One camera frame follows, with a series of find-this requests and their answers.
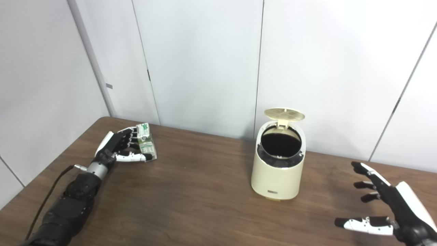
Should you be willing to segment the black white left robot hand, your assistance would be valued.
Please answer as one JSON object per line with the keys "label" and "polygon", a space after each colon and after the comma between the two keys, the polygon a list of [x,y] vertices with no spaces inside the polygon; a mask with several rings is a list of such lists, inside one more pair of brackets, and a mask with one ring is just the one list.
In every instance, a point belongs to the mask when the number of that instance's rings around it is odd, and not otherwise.
{"label": "black white left robot hand", "polygon": [[127,127],[116,133],[109,131],[94,155],[93,162],[109,169],[115,162],[150,162],[157,151],[148,124]]}

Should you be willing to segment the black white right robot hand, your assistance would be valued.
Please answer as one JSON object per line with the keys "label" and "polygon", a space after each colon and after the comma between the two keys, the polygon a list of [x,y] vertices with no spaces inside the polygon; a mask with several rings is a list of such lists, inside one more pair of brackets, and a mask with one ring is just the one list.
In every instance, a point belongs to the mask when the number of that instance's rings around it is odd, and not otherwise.
{"label": "black white right robot hand", "polygon": [[355,173],[368,178],[368,181],[355,182],[354,187],[372,190],[362,196],[361,201],[383,201],[391,209],[394,219],[387,216],[336,218],[336,227],[373,235],[395,236],[406,246],[436,245],[436,224],[408,183],[402,181],[394,186],[365,163],[353,161],[351,165]]}

